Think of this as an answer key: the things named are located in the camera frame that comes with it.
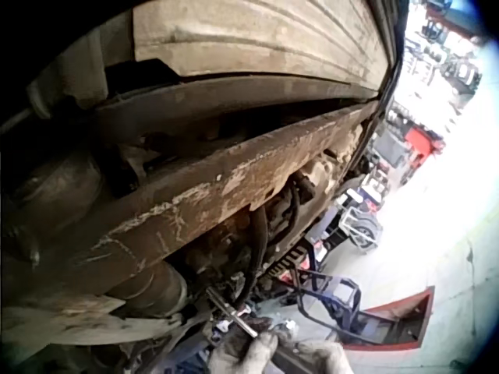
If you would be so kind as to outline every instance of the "rust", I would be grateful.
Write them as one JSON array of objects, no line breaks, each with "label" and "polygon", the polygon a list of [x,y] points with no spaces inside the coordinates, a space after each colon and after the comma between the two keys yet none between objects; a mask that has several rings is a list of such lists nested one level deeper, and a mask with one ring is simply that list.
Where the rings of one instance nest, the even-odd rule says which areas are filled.
[{"label": "rust", "polygon": [[158,172],[144,187],[66,228],[57,241],[45,242],[30,286],[57,281],[104,294],[243,207],[259,207],[376,107],[372,101],[309,118],[176,171]]}]

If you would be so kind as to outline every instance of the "garage floor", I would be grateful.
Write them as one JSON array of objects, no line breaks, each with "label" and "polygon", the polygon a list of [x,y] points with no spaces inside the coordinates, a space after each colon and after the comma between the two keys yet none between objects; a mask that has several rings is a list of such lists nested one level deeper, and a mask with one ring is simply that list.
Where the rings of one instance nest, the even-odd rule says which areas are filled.
[{"label": "garage floor", "polygon": [[[487,75],[497,45],[486,48],[478,92],[459,117],[447,147],[430,158],[379,213],[380,247],[359,254],[345,242],[330,254],[326,273],[350,277],[363,291],[362,309],[435,286],[423,346],[400,352],[350,351],[356,374],[456,373],[476,354],[499,316],[499,102],[497,79]],[[320,303],[312,312],[325,311]],[[280,309],[300,325],[299,340],[328,331],[303,319],[296,307]]]}]

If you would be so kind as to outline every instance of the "car underside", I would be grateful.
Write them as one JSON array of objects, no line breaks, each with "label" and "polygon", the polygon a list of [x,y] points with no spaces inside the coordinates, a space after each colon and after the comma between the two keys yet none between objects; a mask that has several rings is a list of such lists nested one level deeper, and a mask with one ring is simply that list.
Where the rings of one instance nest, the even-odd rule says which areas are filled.
[{"label": "car underside", "polygon": [[[116,15],[53,56],[5,111],[2,340],[13,365],[46,362],[61,344],[150,372],[178,342],[209,335],[208,286],[235,306],[265,298],[269,271],[291,253],[301,261],[307,229],[362,173],[400,73],[405,2],[353,2],[377,40],[360,48],[312,22],[349,26],[339,5],[311,1],[319,19],[295,2],[202,3]],[[292,21],[272,44],[242,16],[269,19],[266,34]],[[293,49],[298,23],[349,57]]]}]

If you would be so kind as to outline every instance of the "hand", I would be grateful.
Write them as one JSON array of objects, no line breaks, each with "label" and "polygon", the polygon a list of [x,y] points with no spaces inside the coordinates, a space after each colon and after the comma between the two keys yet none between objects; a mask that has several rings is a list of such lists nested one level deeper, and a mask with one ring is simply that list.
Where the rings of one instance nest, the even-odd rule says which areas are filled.
[{"label": "hand", "polygon": [[226,339],[211,354],[208,368],[213,374],[261,374],[277,347],[278,337],[266,331],[250,343],[241,359],[231,355],[234,345]]},{"label": "hand", "polygon": [[298,343],[296,348],[302,356],[312,356],[317,363],[317,372],[324,374],[353,374],[349,360],[339,343],[327,340],[312,340]]}]

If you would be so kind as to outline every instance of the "work glove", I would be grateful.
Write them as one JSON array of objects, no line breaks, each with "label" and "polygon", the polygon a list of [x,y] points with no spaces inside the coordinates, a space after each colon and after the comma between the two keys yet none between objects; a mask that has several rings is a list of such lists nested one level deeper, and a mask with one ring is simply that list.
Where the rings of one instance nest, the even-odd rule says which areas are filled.
[{"label": "work glove", "polygon": [[353,374],[349,360],[339,343],[327,340],[303,341],[296,345],[300,356],[314,362],[320,374]]},{"label": "work glove", "polygon": [[266,331],[271,319],[253,319],[248,323],[263,331],[257,338],[233,326],[210,356],[208,368],[213,374],[261,374],[278,347],[278,337]]}]

